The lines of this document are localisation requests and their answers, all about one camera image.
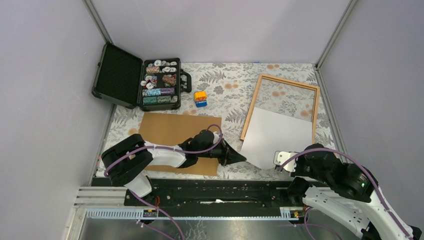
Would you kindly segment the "black poker chip case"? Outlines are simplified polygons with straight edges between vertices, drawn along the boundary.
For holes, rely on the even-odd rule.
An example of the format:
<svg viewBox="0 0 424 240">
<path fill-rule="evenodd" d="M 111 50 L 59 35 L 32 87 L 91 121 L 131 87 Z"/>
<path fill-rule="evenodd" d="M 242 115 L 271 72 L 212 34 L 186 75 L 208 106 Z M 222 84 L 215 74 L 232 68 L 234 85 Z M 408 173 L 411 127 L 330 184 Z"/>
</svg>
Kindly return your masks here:
<svg viewBox="0 0 424 240">
<path fill-rule="evenodd" d="M 164 75 L 176 75 L 176 85 L 164 84 Z M 143 105 L 145 89 L 175 88 L 172 103 Z M 144 112 L 176 110 L 181 106 L 181 94 L 192 91 L 191 75 L 182 69 L 175 58 L 142 60 L 111 44 L 103 46 L 91 93 L 127 109 L 140 108 Z"/>
</svg>

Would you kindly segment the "orange poker chip roll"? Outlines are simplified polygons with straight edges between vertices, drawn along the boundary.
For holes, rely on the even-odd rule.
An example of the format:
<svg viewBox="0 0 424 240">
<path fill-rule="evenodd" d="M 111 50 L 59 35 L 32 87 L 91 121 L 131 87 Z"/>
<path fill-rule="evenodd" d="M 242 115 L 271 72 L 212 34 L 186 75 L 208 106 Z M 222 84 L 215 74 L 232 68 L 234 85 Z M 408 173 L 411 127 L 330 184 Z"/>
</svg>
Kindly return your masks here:
<svg viewBox="0 0 424 240">
<path fill-rule="evenodd" d="M 177 84 L 177 77 L 176 75 L 164 75 L 162 77 L 162 81 L 164 84 L 175 87 Z"/>
</svg>

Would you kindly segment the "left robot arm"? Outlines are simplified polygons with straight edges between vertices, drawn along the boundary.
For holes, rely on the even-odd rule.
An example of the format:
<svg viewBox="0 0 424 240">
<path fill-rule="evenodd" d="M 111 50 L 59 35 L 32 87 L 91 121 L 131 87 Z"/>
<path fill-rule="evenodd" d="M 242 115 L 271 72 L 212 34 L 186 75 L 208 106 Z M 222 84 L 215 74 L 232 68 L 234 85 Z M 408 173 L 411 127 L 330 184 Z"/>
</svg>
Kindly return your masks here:
<svg viewBox="0 0 424 240">
<path fill-rule="evenodd" d="M 100 155 L 105 167 L 104 175 L 112 186 L 126 187 L 144 206 L 155 200 L 152 183 L 142 173 L 146 167 L 185 169 L 195 165 L 200 158 L 216 159 L 222 166 L 247 160 L 224 140 L 221 132 L 209 129 L 203 129 L 194 137 L 173 146 L 151 143 L 136 133 Z"/>
</svg>

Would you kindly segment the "green poker chip stack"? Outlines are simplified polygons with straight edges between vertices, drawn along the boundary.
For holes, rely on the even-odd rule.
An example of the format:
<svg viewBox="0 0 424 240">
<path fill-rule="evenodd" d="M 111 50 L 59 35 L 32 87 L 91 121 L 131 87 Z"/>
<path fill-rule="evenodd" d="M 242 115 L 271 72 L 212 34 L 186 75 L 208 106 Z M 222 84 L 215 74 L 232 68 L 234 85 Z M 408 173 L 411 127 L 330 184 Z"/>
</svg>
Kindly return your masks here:
<svg viewBox="0 0 424 240">
<path fill-rule="evenodd" d="M 144 106 L 156 105 L 158 103 L 158 98 L 156 96 L 148 96 L 142 98 L 142 104 Z"/>
</svg>

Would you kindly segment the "purple poker chip stack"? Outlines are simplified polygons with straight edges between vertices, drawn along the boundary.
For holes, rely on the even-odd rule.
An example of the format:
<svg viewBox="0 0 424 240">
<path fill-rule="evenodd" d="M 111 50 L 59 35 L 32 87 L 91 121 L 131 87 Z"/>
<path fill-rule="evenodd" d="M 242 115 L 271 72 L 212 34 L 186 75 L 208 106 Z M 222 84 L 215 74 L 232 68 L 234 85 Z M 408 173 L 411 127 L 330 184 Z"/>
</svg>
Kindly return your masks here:
<svg viewBox="0 0 424 240">
<path fill-rule="evenodd" d="M 160 95 L 174 95 L 175 94 L 175 88 L 174 87 L 164 87 L 160 89 Z"/>
</svg>

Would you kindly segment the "floral patterned table mat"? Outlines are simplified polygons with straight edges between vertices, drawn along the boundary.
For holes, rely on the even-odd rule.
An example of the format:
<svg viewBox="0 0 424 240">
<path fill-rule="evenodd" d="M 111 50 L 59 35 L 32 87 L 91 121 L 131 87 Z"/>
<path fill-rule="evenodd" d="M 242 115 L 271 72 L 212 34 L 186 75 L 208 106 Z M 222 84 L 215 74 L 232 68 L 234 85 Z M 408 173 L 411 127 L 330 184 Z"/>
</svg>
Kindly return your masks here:
<svg viewBox="0 0 424 240">
<path fill-rule="evenodd" d="M 224 139 L 237 151 L 243 142 L 240 136 L 252 101 L 252 96 L 260 74 L 268 74 L 283 79 L 293 80 L 318 86 L 313 63 L 182 63 L 182 69 L 192 77 L 192 91 L 205 91 L 206 107 L 196 107 L 194 94 L 181 94 L 181 107 L 177 110 L 159 111 L 161 114 L 191 116 L 211 116 L 222 120 Z M 273 83 L 262 89 L 269 96 L 259 100 L 266 107 L 276 107 L 280 114 L 302 120 L 312 120 L 313 92 L 292 86 Z M 327 148 L 337 149 L 333 129 L 321 92 L 315 142 Z M 101 153 L 126 137 L 138 133 L 144 112 L 139 108 L 127 109 L 117 106 L 107 137 L 103 140 Z M 283 180 L 285 176 L 272 169 L 262 170 L 248 162 L 217 167 L 216 176 L 196 175 L 177 172 L 145 170 L 150 178 L 167 179 L 207 179 L 207 180 Z"/>
</svg>

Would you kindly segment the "brown cardboard backing board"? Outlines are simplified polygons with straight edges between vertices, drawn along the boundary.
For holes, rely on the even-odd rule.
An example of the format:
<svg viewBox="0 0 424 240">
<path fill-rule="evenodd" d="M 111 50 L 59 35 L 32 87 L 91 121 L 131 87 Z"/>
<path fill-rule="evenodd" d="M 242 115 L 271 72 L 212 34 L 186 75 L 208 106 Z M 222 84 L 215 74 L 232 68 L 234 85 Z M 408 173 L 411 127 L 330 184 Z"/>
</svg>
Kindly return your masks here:
<svg viewBox="0 0 424 240">
<path fill-rule="evenodd" d="M 212 124 L 220 126 L 221 123 L 221 117 L 145 112 L 138 133 L 150 143 L 174 146 L 194 137 Z M 218 165 L 216 158 L 200 157 L 195 165 L 187 168 L 157 165 L 148 166 L 146 170 L 155 173 L 215 177 Z"/>
</svg>

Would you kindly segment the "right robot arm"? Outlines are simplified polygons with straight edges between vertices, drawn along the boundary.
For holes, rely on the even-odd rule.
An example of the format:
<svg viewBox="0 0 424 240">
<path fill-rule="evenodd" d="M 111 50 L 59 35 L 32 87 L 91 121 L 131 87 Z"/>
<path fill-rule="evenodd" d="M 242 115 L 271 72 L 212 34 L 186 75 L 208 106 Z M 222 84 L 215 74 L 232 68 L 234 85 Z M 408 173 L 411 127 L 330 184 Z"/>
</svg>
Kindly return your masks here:
<svg viewBox="0 0 424 240">
<path fill-rule="evenodd" d="M 384 197 L 376 178 L 353 158 L 319 143 L 302 152 L 280 152 L 278 171 L 294 180 L 287 201 L 302 203 L 345 226 L 362 240 L 418 240 L 420 228 L 406 224 Z"/>
</svg>

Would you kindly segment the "cyan poker chip stack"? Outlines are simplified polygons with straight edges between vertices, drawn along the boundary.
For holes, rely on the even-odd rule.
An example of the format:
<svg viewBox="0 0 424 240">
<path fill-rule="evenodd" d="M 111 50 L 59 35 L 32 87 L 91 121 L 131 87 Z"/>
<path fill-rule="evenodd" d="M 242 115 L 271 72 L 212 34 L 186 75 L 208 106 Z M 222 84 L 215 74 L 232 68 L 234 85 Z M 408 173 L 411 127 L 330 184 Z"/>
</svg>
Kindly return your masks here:
<svg viewBox="0 0 424 240">
<path fill-rule="evenodd" d="M 161 95 L 160 88 L 152 88 L 152 89 L 143 89 L 142 96 L 143 97 L 157 97 Z"/>
</svg>

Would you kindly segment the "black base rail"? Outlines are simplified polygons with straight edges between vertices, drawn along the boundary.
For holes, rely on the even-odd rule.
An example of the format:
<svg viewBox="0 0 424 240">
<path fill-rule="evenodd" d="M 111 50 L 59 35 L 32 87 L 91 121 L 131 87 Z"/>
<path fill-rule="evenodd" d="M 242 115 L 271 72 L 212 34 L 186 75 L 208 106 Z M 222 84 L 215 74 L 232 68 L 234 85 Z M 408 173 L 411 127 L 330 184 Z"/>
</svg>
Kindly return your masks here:
<svg viewBox="0 0 424 240">
<path fill-rule="evenodd" d="M 289 180 L 151 179 L 144 201 L 174 218 L 278 218 L 282 210 L 304 211 Z"/>
</svg>

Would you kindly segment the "yellow and blue toy block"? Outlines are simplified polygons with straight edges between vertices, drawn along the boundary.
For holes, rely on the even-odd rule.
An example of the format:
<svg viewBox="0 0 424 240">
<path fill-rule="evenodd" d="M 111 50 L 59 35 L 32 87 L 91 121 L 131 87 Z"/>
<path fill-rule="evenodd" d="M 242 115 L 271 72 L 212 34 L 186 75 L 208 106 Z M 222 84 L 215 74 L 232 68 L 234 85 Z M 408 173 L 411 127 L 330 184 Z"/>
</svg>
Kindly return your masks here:
<svg viewBox="0 0 424 240">
<path fill-rule="evenodd" d="M 205 91 L 197 91 L 194 93 L 194 103 L 197 108 L 206 107 L 208 95 Z"/>
</svg>

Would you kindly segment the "wooden picture frame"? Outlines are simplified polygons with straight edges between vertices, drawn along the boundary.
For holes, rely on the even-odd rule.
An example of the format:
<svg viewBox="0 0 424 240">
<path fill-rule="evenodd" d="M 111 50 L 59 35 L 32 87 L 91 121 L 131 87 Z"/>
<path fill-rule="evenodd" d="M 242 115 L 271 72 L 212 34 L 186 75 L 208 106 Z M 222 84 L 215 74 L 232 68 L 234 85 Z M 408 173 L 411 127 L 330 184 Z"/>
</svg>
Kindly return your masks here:
<svg viewBox="0 0 424 240">
<path fill-rule="evenodd" d="M 248 127 L 252 118 L 252 114 L 254 111 L 254 107 L 255 107 L 255 103 L 257 100 L 257 96 L 262 84 L 262 80 L 268 80 L 268 81 L 272 81 L 272 82 L 276 82 L 279 84 L 284 84 L 284 85 L 289 85 L 289 86 L 293 86 L 293 87 L 297 87 L 297 88 L 301 88 L 301 89 L 306 89 L 309 91 L 313 91 L 314 92 L 314 98 L 313 98 L 313 106 L 312 106 L 312 133 L 311 133 L 311 140 L 312 143 L 315 143 L 315 135 L 316 135 L 316 128 L 317 128 L 317 119 L 318 119 L 318 111 L 319 111 L 319 99 L 320 99 L 320 94 L 321 94 L 321 89 L 319 86 L 317 85 L 311 85 L 311 84 L 307 84 L 307 83 L 302 83 L 299 81 L 294 81 L 294 80 L 290 80 L 290 79 L 285 79 L 285 78 L 281 78 L 281 77 L 277 77 L 277 76 L 273 76 L 270 74 L 265 74 L 265 73 L 261 73 L 258 76 L 257 82 L 256 82 L 256 86 L 252 95 L 252 100 L 251 103 L 249 105 L 249 109 L 247 112 L 247 116 L 243 125 L 243 129 L 241 131 L 241 136 L 240 136 L 240 140 L 244 141 L 247 131 L 248 131 Z"/>
</svg>

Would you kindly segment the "photo print of window plant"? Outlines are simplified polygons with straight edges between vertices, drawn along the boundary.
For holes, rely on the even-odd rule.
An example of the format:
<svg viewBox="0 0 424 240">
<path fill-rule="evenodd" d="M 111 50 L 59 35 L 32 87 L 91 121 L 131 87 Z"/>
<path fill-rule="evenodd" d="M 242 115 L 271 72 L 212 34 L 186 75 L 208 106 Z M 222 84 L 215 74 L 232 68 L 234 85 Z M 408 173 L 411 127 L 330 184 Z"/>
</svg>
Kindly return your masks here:
<svg viewBox="0 0 424 240">
<path fill-rule="evenodd" d="M 301 152 L 313 143 L 312 126 L 311 121 L 255 107 L 240 154 L 262 170 L 273 169 L 275 152 Z"/>
</svg>

